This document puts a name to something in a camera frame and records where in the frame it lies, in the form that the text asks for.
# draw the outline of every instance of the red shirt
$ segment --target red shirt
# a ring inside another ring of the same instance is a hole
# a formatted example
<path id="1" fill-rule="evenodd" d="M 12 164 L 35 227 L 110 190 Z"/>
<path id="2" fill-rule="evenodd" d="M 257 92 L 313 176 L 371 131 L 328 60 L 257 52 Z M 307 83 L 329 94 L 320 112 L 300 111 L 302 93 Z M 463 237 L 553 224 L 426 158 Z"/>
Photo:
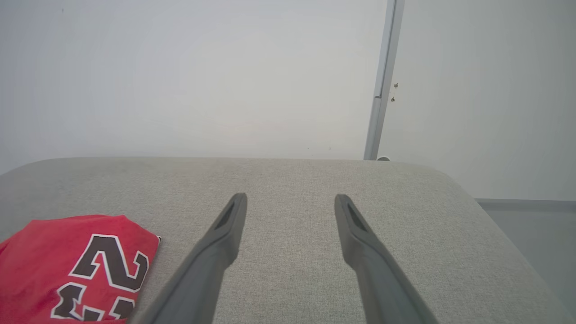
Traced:
<path id="1" fill-rule="evenodd" d="M 0 324 L 125 323 L 159 242 L 124 215 L 31 221 L 0 243 Z"/>

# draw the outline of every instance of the printed number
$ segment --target printed number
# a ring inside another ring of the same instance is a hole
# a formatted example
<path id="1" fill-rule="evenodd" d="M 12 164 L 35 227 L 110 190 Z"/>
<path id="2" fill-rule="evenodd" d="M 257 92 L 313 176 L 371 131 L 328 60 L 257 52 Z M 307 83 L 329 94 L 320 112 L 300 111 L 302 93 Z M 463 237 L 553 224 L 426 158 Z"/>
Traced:
<path id="1" fill-rule="evenodd" d="M 111 287 L 138 292 L 148 271 L 148 257 L 138 251 L 134 257 L 134 264 L 138 265 L 136 273 L 128 272 L 124 251 L 116 235 L 92 234 L 86 250 L 70 272 L 70 276 L 92 279 L 100 267 L 96 257 L 101 254 L 104 268 Z"/>
<path id="2" fill-rule="evenodd" d="M 86 286 L 77 284 L 75 282 L 68 282 L 60 287 L 56 292 L 60 296 L 60 303 L 52 309 L 51 318 L 73 318 L 78 321 L 101 321 L 104 316 L 104 311 L 98 308 L 82 307 L 82 315 L 74 311 L 76 305 L 82 303 L 82 295 Z"/>
<path id="3" fill-rule="evenodd" d="M 110 287 L 130 292 L 140 290 L 149 267 L 148 257 L 137 251 L 133 262 L 138 267 L 134 274 L 130 274 L 124 250 L 116 235 L 92 234 L 84 253 L 72 268 L 69 276 L 91 280 L 100 267 L 100 264 L 96 262 L 99 254 L 102 255 Z M 82 306 L 82 314 L 75 312 L 76 306 L 82 303 L 82 296 L 85 291 L 86 286 L 76 282 L 68 282 L 60 287 L 56 291 L 60 297 L 60 302 L 52 309 L 50 317 L 73 318 L 79 321 L 101 321 L 105 311 L 98 308 L 84 305 Z M 133 309 L 134 300 L 118 296 L 108 314 L 116 319 L 122 319 L 128 317 Z"/>
<path id="4" fill-rule="evenodd" d="M 114 316 L 116 319 L 127 318 L 132 310 L 134 310 L 134 301 L 130 298 L 118 296 L 112 306 L 110 315 Z"/>

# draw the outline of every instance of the couch cushion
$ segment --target couch cushion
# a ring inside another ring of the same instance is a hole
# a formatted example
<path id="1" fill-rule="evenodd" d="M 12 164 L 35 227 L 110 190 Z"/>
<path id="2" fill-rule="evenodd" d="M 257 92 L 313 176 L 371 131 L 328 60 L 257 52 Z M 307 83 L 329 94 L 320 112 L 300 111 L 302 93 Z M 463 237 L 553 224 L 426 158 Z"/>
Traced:
<path id="1" fill-rule="evenodd" d="M 162 236 L 131 323 L 236 192 L 238 258 L 214 323 L 365 323 L 334 196 L 349 195 L 441 323 L 571 323 L 482 208 L 448 176 L 382 161 L 73 158 L 0 176 L 0 240 L 32 219 L 125 214 Z"/>

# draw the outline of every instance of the metal pole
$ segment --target metal pole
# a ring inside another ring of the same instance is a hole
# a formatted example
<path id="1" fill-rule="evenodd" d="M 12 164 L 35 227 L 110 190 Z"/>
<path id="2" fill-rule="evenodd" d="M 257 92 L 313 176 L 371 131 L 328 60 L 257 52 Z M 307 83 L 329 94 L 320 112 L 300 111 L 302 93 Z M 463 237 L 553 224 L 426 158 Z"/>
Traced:
<path id="1" fill-rule="evenodd" d="M 384 22 L 384 33 L 382 34 L 382 45 L 380 48 L 380 60 L 378 61 L 378 71 L 376 73 L 376 85 L 374 87 L 374 99 L 372 100 L 372 112 L 370 113 L 370 121 L 368 123 L 364 160 L 375 160 L 378 155 L 382 126 L 384 125 L 384 114 L 386 113 L 390 85 L 392 84 L 392 73 L 394 71 L 394 61 L 396 60 L 396 50 L 398 49 L 400 24 L 403 13 L 404 0 L 388 0 L 386 6 L 386 21 Z"/>

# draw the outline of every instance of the white wall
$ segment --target white wall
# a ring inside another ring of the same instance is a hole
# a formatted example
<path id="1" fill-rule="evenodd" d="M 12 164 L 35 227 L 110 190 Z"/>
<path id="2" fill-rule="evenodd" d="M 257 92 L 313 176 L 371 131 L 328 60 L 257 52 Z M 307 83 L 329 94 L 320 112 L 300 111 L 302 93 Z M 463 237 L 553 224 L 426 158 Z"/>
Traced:
<path id="1" fill-rule="evenodd" d="M 406 0 L 378 155 L 475 198 L 576 200 L 576 2 Z"/>
<path id="2" fill-rule="evenodd" d="M 72 156 L 361 159 L 383 0 L 0 3 L 0 174 Z"/>

